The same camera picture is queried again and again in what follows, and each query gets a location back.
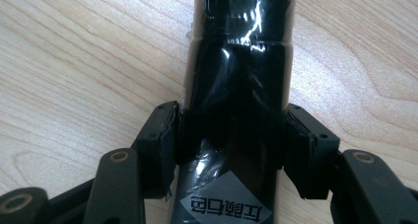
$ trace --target wood grain surface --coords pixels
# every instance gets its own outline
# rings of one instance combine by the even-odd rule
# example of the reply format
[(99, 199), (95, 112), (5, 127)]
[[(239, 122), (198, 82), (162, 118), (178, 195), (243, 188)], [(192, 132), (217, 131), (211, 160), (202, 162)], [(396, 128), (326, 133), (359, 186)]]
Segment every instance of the wood grain surface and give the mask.
[[(193, 0), (0, 0), (0, 194), (49, 197), (180, 100)], [(418, 189), (418, 0), (298, 0), (290, 101)], [(281, 223), (332, 223), (281, 175)], [(147, 201), (148, 223), (169, 204)]]

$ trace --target plastic wrap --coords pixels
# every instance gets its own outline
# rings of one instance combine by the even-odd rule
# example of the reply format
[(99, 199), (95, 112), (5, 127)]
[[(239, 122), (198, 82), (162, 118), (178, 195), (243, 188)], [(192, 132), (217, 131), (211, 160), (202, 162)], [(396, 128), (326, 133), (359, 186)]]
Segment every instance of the plastic wrap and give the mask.
[[(226, 174), (231, 181), (238, 178), (237, 183), (262, 203), (252, 207), (251, 215), (254, 210), (274, 210), (283, 111), (289, 97), (294, 2), (195, 0), (172, 223), (211, 223), (217, 220), (213, 215), (220, 223), (251, 223), (244, 212), (228, 216), (227, 203), (233, 198), (218, 201), (224, 209), (216, 214), (210, 213), (209, 199), (191, 200), (194, 209), (209, 208), (197, 213), (199, 220), (196, 210), (186, 210), (186, 198)], [(273, 216), (263, 223), (272, 223)]]

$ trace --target light wood surface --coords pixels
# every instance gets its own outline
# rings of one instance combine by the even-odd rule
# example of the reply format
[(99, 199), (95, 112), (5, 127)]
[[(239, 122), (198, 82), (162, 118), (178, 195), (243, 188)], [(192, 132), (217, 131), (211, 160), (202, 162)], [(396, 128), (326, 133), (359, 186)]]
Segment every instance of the light wood surface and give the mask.
[[(50, 197), (179, 100), (193, 0), (0, 0), (0, 194)], [(291, 102), (418, 189), (418, 0), (298, 0)], [(331, 223), (281, 177), (281, 223)], [(147, 201), (149, 223), (169, 204)]]

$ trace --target clear plastic film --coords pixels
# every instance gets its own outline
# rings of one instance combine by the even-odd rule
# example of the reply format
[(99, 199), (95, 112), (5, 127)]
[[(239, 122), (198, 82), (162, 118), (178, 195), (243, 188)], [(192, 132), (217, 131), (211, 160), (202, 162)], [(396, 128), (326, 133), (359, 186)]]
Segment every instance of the clear plastic film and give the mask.
[[(260, 210), (274, 210), (294, 4), (295, 0), (195, 0), (172, 223), (213, 223), (218, 219), (212, 212), (220, 223), (251, 223), (256, 210), (259, 215)], [(217, 196), (218, 180), (248, 190), (248, 199), (191, 199), (194, 193)], [(229, 215), (227, 203), (242, 204), (242, 213)], [(273, 222), (272, 214), (259, 218), (258, 222)]]

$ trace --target black plastic part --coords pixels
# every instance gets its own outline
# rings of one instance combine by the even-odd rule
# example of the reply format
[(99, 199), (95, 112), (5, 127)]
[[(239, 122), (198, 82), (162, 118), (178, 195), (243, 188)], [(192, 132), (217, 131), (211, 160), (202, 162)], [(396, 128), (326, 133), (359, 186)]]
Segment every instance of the black plastic part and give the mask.
[(19, 188), (0, 197), (0, 224), (48, 223), (48, 198), (39, 187)]
[(334, 223), (418, 223), (418, 201), (378, 156), (347, 150), (338, 159)]
[(288, 106), (284, 170), (301, 198), (326, 199), (339, 138), (299, 106)]
[(412, 193), (412, 195), (415, 197), (415, 199), (418, 201), (418, 191), (412, 188), (408, 188), (408, 189)]
[(174, 179), (174, 149), (178, 103), (169, 102), (154, 109), (131, 148), (143, 166), (144, 198), (162, 198), (170, 191)]
[(49, 201), (50, 224), (82, 223), (94, 180), (74, 187)]
[(236, 118), (261, 134), (273, 149), (268, 154), (278, 156), (289, 102), (295, 3), (195, 0), (176, 150), (179, 165), (192, 161), (208, 137), (218, 140), (215, 147), (222, 146), (218, 138), (229, 133)]
[(117, 149), (102, 156), (83, 223), (145, 223), (139, 171), (133, 149)]

